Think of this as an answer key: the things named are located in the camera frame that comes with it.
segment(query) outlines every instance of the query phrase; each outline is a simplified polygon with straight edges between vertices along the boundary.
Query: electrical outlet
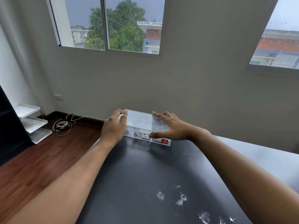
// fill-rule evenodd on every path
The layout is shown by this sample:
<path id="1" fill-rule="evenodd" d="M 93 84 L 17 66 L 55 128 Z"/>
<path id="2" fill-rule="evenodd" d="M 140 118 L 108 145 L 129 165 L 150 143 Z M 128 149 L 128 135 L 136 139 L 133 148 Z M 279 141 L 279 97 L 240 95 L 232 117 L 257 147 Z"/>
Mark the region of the electrical outlet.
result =
<path id="1" fill-rule="evenodd" d="M 60 94 L 53 94 L 53 95 L 56 100 L 61 100 L 61 101 L 63 100 Z"/>

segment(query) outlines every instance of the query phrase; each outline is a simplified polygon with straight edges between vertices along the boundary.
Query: white shelf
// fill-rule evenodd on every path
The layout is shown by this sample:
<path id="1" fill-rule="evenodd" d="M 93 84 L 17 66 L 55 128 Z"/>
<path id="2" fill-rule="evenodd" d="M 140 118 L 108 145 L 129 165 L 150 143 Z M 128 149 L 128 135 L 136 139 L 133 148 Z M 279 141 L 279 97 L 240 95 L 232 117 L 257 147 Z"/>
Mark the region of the white shelf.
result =
<path id="1" fill-rule="evenodd" d="M 28 133 L 32 133 L 48 123 L 47 120 L 34 117 L 22 118 L 21 122 Z"/>
<path id="2" fill-rule="evenodd" d="M 17 116 L 21 119 L 21 118 L 25 118 L 25 117 L 39 111 L 40 107 L 32 106 L 32 105 L 19 104 L 18 106 L 14 107 L 13 109 L 17 113 Z"/>
<path id="3" fill-rule="evenodd" d="M 29 134 L 29 136 L 30 136 L 32 142 L 34 144 L 37 144 L 40 141 L 42 141 L 43 139 L 45 139 L 46 137 L 48 137 L 51 133 L 52 133 L 52 131 L 50 131 L 50 130 L 39 128 L 36 131 L 34 131 L 33 133 Z"/>

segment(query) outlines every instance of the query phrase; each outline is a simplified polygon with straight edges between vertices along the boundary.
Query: hand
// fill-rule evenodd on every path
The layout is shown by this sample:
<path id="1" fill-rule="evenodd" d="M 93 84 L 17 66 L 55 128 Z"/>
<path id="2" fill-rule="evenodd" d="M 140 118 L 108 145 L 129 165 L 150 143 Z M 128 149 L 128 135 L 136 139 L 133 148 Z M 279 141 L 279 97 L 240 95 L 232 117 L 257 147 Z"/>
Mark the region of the hand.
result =
<path id="1" fill-rule="evenodd" d="M 180 120 L 174 113 L 163 114 L 153 112 L 153 115 L 161 119 L 169 126 L 168 131 L 152 132 L 150 138 L 167 138 L 171 140 L 193 140 L 201 132 L 208 133 L 205 129 L 193 126 Z"/>
<path id="2" fill-rule="evenodd" d="M 126 113 L 128 110 L 117 109 L 112 116 L 105 120 L 101 133 L 101 143 L 105 143 L 112 149 L 123 138 L 126 132 L 127 117 L 122 116 L 119 124 L 117 119 L 120 114 Z"/>

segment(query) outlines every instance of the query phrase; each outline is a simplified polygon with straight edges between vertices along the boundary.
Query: window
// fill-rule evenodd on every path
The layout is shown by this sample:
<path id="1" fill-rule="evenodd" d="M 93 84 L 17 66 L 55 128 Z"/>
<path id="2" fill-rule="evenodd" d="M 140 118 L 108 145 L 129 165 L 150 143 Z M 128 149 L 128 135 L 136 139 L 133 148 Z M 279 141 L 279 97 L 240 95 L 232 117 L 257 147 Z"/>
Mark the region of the window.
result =
<path id="1" fill-rule="evenodd" d="M 159 54 L 165 0 L 47 1 L 61 46 Z"/>
<path id="2" fill-rule="evenodd" d="M 250 64 L 299 69 L 299 0 L 278 0 Z"/>

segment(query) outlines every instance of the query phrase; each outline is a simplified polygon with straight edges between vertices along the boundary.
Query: black table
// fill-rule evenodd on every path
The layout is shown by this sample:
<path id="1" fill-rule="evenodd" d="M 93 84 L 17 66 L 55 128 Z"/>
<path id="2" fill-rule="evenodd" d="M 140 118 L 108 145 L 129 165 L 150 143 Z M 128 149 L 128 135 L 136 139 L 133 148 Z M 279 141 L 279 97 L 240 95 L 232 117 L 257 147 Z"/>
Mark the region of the black table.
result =
<path id="1" fill-rule="evenodd" d="M 299 155 L 217 137 L 299 192 Z M 190 141 L 124 137 L 105 160 L 77 223 L 251 223 Z"/>

